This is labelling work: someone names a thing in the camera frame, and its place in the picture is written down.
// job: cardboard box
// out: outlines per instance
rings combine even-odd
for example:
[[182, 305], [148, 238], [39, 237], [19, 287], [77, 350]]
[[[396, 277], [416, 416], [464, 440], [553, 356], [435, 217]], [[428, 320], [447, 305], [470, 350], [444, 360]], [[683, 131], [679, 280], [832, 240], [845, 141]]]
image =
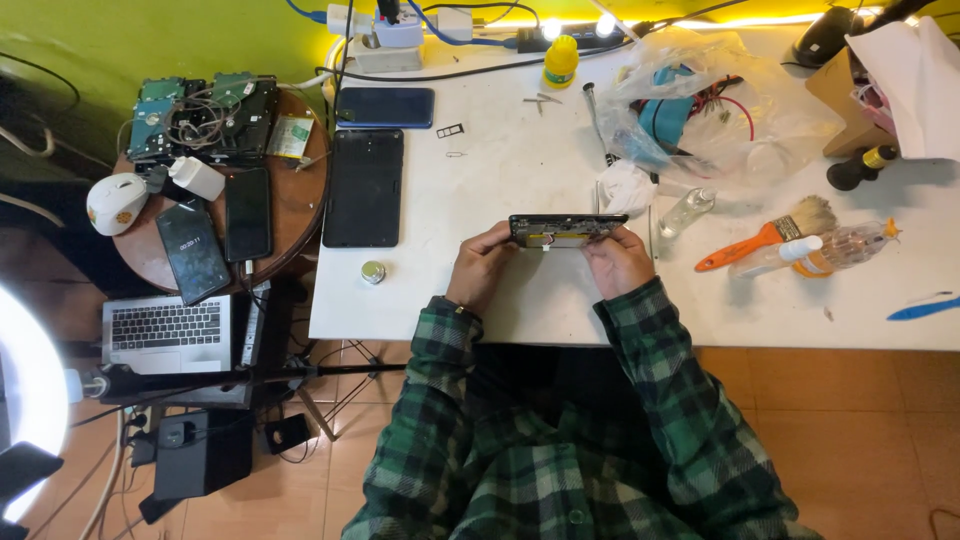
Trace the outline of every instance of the cardboard box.
[[850, 47], [845, 47], [806, 80], [806, 89], [839, 114], [847, 128], [824, 147], [828, 158], [849, 158], [858, 148], [897, 144], [897, 138], [867, 119], [851, 98], [853, 84]]

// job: hand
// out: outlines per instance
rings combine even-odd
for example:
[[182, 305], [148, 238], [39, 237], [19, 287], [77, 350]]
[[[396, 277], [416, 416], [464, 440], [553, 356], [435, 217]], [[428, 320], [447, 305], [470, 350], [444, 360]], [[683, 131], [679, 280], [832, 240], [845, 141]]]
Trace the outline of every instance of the hand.
[[580, 249], [604, 300], [627, 294], [657, 275], [643, 240], [626, 227], [618, 227], [610, 236]]
[[504, 266], [516, 253], [516, 244], [509, 239], [510, 225], [501, 221], [489, 231], [464, 240], [453, 263], [447, 300], [482, 315], [490, 305]]

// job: blue smartphone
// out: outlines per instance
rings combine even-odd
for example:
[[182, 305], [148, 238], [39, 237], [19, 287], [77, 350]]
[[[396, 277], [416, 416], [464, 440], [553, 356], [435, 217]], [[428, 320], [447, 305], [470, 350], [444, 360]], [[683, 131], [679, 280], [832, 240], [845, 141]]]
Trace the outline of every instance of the blue smartphone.
[[337, 98], [337, 125], [343, 128], [433, 126], [433, 88], [350, 87]]

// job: man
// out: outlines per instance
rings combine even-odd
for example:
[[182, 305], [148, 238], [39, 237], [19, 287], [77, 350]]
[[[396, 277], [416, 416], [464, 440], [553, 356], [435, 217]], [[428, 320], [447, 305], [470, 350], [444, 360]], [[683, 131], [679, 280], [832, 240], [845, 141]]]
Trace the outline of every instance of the man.
[[[367, 502], [344, 538], [821, 538], [796, 523], [770, 458], [700, 368], [626, 228], [583, 248], [612, 349], [558, 353], [554, 382], [536, 384], [523, 349], [475, 345], [516, 251], [509, 238], [500, 222], [465, 241], [446, 294], [420, 313]], [[534, 362], [549, 378], [550, 362]], [[568, 371], [576, 377], [561, 383]]]

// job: laptop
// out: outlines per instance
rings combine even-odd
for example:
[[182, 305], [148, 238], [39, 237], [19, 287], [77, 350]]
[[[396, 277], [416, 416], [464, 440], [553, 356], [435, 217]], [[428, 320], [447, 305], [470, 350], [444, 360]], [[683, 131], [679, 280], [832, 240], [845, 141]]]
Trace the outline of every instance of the laptop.
[[104, 302], [104, 363], [140, 375], [228, 371], [230, 297], [191, 307], [179, 296]]

